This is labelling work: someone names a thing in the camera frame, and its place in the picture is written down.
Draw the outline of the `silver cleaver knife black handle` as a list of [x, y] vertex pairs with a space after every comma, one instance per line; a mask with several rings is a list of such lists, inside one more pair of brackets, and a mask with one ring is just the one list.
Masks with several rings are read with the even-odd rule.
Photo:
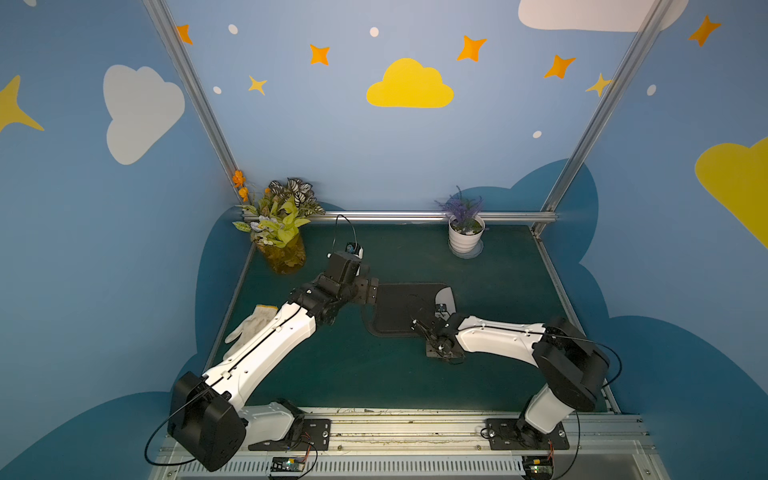
[[457, 312], [455, 298], [451, 287], [445, 287], [439, 290], [435, 295], [434, 304], [446, 304], [451, 312], [451, 316]]

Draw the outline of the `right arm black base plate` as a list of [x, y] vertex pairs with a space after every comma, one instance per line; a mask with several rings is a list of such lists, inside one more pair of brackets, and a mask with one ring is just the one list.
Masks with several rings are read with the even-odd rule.
[[569, 450], [570, 443], [562, 423], [544, 434], [517, 418], [488, 418], [480, 430], [492, 450]]

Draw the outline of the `dark grey cutting board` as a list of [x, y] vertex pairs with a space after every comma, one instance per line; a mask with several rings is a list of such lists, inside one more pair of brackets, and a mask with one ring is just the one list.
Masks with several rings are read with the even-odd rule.
[[411, 329], [414, 319], [435, 318], [435, 295], [443, 283], [383, 283], [372, 309], [362, 310], [363, 324], [369, 333], [384, 338], [424, 339]]

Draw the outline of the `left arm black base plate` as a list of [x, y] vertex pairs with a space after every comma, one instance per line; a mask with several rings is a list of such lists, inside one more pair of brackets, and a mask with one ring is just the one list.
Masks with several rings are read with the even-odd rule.
[[249, 451], [291, 451], [312, 445], [318, 451], [327, 451], [331, 436], [330, 419], [299, 419], [280, 440], [252, 443]]

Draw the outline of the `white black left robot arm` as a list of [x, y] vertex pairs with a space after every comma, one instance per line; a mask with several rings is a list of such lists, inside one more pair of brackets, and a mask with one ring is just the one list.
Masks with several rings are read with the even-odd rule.
[[206, 470], [228, 463], [251, 434], [257, 443], [298, 444], [305, 413], [273, 401], [249, 416], [247, 400], [264, 378], [318, 325], [335, 320], [348, 303], [373, 304], [379, 280], [357, 276], [335, 281], [322, 274], [291, 293], [266, 326], [244, 346], [202, 375], [186, 372], [174, 384], [164, 425]]

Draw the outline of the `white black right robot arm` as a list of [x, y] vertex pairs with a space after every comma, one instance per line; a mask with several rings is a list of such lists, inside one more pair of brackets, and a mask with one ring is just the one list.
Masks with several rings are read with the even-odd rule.
[[448, 361], [487, 353], [537, 367], [545, 386], [527, 402], [512, 428], [530, 448], [568, 415], [595, 410], [610, 366], [603, 349], [565, 318], [512, 324], [455, 313], [431, 323], [414, 319], [411, 329]]

